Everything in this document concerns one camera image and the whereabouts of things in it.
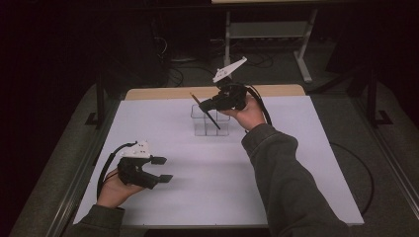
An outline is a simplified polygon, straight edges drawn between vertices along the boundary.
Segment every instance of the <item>table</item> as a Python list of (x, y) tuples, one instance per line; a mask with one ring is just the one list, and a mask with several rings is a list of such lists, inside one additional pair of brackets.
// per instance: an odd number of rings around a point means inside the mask
[[(298, 161), (311, 172), (337, 216), (348, 224), (364, 223), (310, 98), (297, 85), (256, 88), (273, 125), (298, 139)], [(147, 229), (267, 226), (253, 168), (240, 145), (243, 128), (232, 119), (228, 136), (194, 136), (190, 110), (195, 102), (190, 92), (207, 98), (216, 88), (133, 89), (127, 93), (74, 222), (96, 202), (97, 180), (109, 154), (124, 143), (146, 139), (151, 154), (168, 161), (163, 166), (144, 166), (144, 170), (174, 177), (169, 184), (159, 184), (126, 201), (123, 225)], [(118, 162), (117, 156), (110, 170)]]

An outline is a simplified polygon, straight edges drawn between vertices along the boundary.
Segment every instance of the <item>white plastic piece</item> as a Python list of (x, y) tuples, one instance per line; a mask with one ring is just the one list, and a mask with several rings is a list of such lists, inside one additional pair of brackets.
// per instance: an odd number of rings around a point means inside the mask
[(147, 141), (136, 143), (121, 152), (121, 156), (130, 158), (150, 158), (150, 150)]
[(243, 57), (242, 59), (222, 68), (222, 69), (218, 69), (215, 77), (213, 77), (212, 81), (213, 83), (218, 82), (219, 80), (221, 80), (222, 78), (230, 75), (235, 69), (237, 69), (239, 66), (241, 66), (241, 64), (243, 64), (245, 61), (247, 60), (246, 57)]

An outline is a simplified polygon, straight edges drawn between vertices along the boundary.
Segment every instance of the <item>cable on floor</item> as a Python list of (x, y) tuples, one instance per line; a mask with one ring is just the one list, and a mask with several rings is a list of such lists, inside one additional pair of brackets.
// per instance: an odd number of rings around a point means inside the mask
[(376, 191), (376, 185), (374, 182), (374, 177), (373, 177), (373, 173), (371, 172), (370, 168), (368, 168), (367, 164), (358, 156), (356, 155), (354, 152), (352, 152), (351, 150), (349, 150), (348, 148), (344, 147), (343, 145), (340, 145), (338, 143), (335, 142), (329, 142), (331, 145), (337, 146), (343, 150), (345, 150), (346, 152), (348, 152), (349, 154), (351, 154), (353, 157), (355, 157), (363, 166), (364, 168), (367, 170), (368, 175), (370, 177), (370, 182), (371, 182), (371, 192), (370, 192), (370, 197), (368, 199), (367, 205), (364, 207), (364, 209), (361, 211), (361, 216), (364, 216), (365, 213), (367, 213), (368, 209), (370, 208), (371, 203), (373, 202), (373, 198), (374, 198), (374, 193)]

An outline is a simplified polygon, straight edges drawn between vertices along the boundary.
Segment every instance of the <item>gray sleeve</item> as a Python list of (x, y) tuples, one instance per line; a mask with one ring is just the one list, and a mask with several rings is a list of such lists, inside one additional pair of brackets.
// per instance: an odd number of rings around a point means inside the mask
[(256, 184), (272, 236), (349, 236), (295, 159), (297, 140), (268, 124), (254, 127), (242, 140), (255, 170)]
[(65, 237), (120, 236), (124, 213), (121, 208), (107, 208), (95, 204), (79, 223), (70, 227)]

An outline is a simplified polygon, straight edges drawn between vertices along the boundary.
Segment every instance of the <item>finger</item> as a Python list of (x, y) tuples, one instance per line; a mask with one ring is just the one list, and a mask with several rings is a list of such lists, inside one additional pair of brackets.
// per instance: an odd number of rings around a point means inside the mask
[(236, 117), (238, 110), (228, 110), (228, 111), (219, 111), (223, 115), (230, 116), (230, 117)]

